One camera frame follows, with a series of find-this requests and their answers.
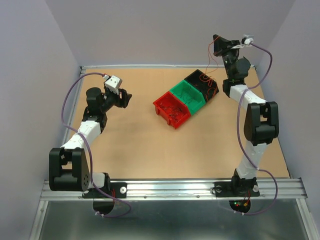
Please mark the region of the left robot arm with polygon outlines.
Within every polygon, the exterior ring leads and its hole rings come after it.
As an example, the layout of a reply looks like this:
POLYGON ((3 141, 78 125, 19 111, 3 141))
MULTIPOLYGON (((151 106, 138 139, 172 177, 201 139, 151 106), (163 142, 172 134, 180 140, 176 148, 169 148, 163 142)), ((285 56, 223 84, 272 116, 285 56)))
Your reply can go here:
POLYGON ((100 136, 107 124, 107 111, 112 107, 126 108, 132 95, 120 88, 118 93, 107 87, 86 91, 87 107, 84 109, 80 127, 60 148, 49 152, 49 187, 52 191, 85 192, 93 189, 100 197, 111 193, 107 173, 90 172, 86 154, 88 146, 100 136))

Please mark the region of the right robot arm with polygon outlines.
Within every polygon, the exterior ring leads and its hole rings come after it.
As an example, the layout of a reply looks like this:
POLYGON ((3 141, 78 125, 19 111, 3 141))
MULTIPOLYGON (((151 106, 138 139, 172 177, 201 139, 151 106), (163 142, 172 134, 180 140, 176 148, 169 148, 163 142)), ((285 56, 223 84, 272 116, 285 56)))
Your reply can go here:
POLYGON ((243 133, 246 144, 240 144, 243 158, 230 181, 214 182, 213 192, 217 197, 259 196, 257 173, 264 151, 279 135, 279 108, 274 101, 257 96, 245 83, 251 63, 239 57, 239 51, 253 45, 253 38, 245 35, 242 40, 227 40, 213 35, 213 54, 222 57, 227 78, 223 92, 238 103, 237 111, 245 111, 243 133))

